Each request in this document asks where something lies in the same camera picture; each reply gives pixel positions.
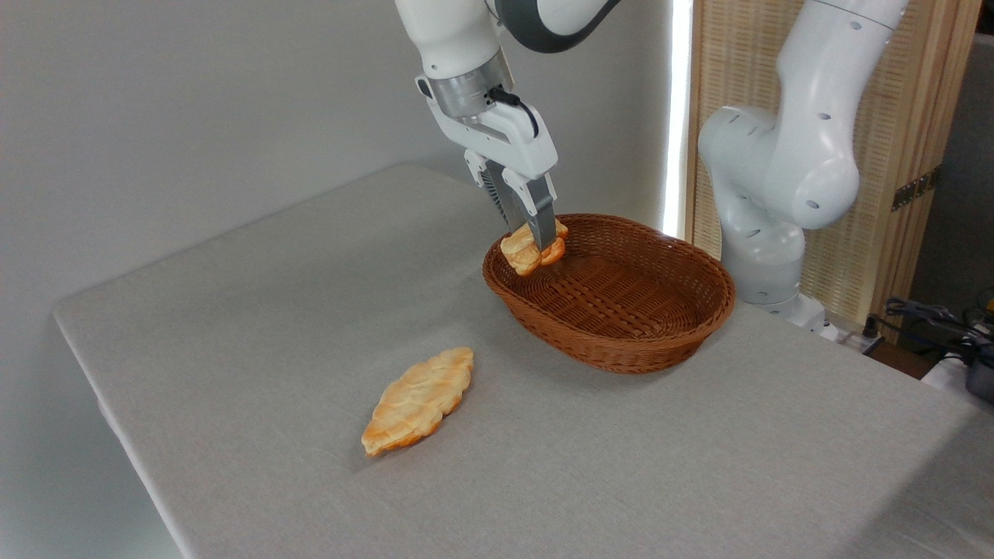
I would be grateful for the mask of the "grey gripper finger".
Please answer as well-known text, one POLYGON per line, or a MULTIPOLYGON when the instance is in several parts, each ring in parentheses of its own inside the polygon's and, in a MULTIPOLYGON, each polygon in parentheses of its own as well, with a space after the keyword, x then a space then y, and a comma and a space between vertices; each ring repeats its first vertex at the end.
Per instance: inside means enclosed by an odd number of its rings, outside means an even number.
POLYGON ((486 191, 508 231, 514 233, 524 225, 524 216, 517 206, 517 195, 504 180, 505 166, 487 159, 471 149, 463 152, 464 160, 477 187, 486 191))
POLYGON ((556 198, 549 173, 529 179, 511 168, 502 171, 502 209, 509 230, 516 232, 528 226, 540 252, 549 248, 556 238, 556 198))

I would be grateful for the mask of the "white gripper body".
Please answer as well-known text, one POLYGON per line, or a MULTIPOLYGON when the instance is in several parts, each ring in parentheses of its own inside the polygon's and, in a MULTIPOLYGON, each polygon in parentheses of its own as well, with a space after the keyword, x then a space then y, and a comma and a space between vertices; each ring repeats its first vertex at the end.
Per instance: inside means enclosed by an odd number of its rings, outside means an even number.
POLYGON ((441 109, 441 91, 425 75, 416 84, 445 137, 463 148, 497 161, 529 179, 537 179, 558 162, 542 116, 503 85, 494 86, 484 95, 484 111, 469 120, 447 116, 441 109))

